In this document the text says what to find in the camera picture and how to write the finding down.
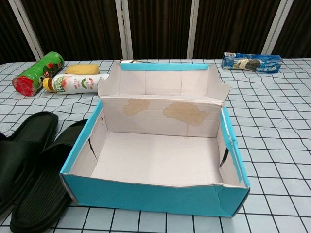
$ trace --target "snack package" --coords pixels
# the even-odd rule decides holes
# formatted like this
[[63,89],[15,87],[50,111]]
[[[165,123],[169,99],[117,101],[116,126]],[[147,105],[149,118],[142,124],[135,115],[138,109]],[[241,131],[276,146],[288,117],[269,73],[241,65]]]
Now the snack package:
[[34,96],[42,87],[44,78],[53,77],[64,66],[64,59],[57,52],[49,52],[29,69],[12,79],[15,90],[25,96]]
[[255,55],[225,52],[222,68],[278,73],[282,62],[283,60],[279,55]]

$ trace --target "blue tape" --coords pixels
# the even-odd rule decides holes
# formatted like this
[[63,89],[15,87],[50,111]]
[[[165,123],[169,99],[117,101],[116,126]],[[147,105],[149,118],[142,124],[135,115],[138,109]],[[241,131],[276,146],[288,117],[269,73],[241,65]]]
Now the blue tape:
[[204,63],[121,63],[121,70],[182,71],[208,69]]
[[245,167],[242,161],[242,157],[240,154],[240,150],[238,147],[238,140],[234,133],[234,129],[230,120],[229,112],[226,107],[223,107],[220,114],[220,126],[223,133],[223,139],[225,141],[225,145],[227,146],[234,167],[237,171],[237,175],[239,178],[239,182],[241,182],[242,178],[244,180],[244,184],[246,187],[249,187],[248,177],[246,175]]
[[87,139],[91,135],[91,132],[92,132],[92,129],[95,125],[96,119],[97,119],[98,115],[100,114],[102,108],[103,108],[103,103],[102,103],[102,101],[99,100],[94,112],[92,113],[92,115],[88,119],[88,121],[86,122],[86,124],[83,127],[83,129],[81,130],[81,133],[79,134],[76,142],[74,143],[74,145],[71,149],[71,152],[68,155],[67,160],[65,161],[60,173],[69,173],[70,172],[71,167],[72,167],[74,161],[76,160],[83,144],[85,143],[85,141],[87,141]]

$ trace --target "box bottom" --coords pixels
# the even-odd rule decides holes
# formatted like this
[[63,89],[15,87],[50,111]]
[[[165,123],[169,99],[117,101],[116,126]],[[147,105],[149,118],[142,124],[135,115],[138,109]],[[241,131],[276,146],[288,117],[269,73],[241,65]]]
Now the box bottom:
[[172,187],[223,183],[216,138],[141,133],[109,132],[91,177]]

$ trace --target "open box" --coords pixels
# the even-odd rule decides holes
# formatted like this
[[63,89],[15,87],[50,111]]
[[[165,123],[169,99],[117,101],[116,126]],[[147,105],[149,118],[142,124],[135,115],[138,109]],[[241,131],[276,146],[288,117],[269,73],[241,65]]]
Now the open box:
[[215,65],[114,63],[60,173],[79,205],[234,216],[249,182]]

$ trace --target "blue package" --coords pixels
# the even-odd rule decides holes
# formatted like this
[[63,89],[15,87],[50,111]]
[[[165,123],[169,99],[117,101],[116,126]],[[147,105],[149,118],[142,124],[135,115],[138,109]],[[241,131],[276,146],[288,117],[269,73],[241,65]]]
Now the blue package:
[[278,73],[282,62],[283,60],[279,55],[253,55],[225,52],[222,68]]

